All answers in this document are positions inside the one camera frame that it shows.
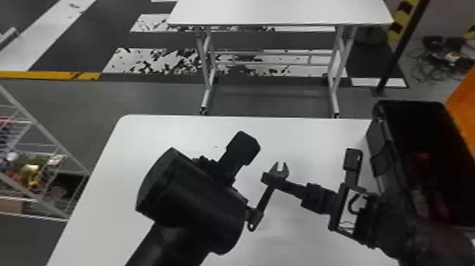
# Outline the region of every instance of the metal wrench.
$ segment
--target metal wrench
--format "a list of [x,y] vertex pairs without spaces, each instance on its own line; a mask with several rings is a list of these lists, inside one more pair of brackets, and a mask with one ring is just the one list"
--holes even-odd
[[[271,170],[269,170],[268,173],[264,173],[263,175],[272,175],[275,178],[286,179],[289,175],[287,163],[283,163],[282,170],[278,170],[278,162],[276,162],[272,166]],[[249,231],[252,232],[256,230],[257,225],[262,220],[262,217],[264,217],[264,210],[266,209],[269,201],[271,200],[271,196],[274,190],[275,190],[274,187],[268,186],[266,190],[264,191],[264,194],[262,194],[262,197],[259,200],[259,203],[257,203],[257,206],[252,210],[250,219],[248,220],[248,224],[247,224],[247,229],[249,229]]]

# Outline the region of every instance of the robotic arm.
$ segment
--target robotic arm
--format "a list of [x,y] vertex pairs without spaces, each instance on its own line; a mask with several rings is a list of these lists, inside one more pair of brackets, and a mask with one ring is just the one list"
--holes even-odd
[[[223,255],[239,240],[247,222],[254,231],[274,190],[301,201],[301,207],[329,215],[328,229],[410,266],[473,266],[470,240],[449,226],[410,216],[400,197],[369,193],[358,186],[363,152],[347,149],[346,177],[338,192],[318,184],[300,185],[286,180],[288,167],[275,164],[262,175],[268,187],[256,207],[234,187],[235,175],[260,150],[257,141],[238,132],[219,161],[204,156],[189,159],[174,148],[152,166],[139,189],[136,210],[154,225],[126,266],[197,266],[214,252]],[[347,200],[350,191],[355,195]],[[365,206],[354,209],[358,199]],[[354,227],[342,226],[344,207],[356,216]]]

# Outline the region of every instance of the metal shelf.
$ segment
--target metal shelf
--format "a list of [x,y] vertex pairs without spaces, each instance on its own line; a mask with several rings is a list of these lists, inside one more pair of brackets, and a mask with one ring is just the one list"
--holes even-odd
[[89,170],[2,86],[0,95],[0,214],[67,221]]

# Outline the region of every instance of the black container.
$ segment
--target black container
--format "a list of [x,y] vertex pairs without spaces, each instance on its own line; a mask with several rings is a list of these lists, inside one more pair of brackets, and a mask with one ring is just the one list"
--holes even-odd
[[444,105],[381,100],[366,139],[383,195],[410,214],[475,228],[475,160]]

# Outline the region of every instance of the yellow and black hazard tape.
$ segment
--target yellow and black hazard tape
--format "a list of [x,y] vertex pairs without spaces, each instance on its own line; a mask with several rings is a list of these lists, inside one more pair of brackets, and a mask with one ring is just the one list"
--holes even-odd
[[388,40],[399,40],[401,38],[418,3],[419,0],[404,0],[399,4],[394,15],[394,22],[387,31]]
[[475,24],[464,34],[465,40],[475,40]]
[[0,71],[0,79],[44,79],[58,81],[95,81],[100,72],[72,71]]

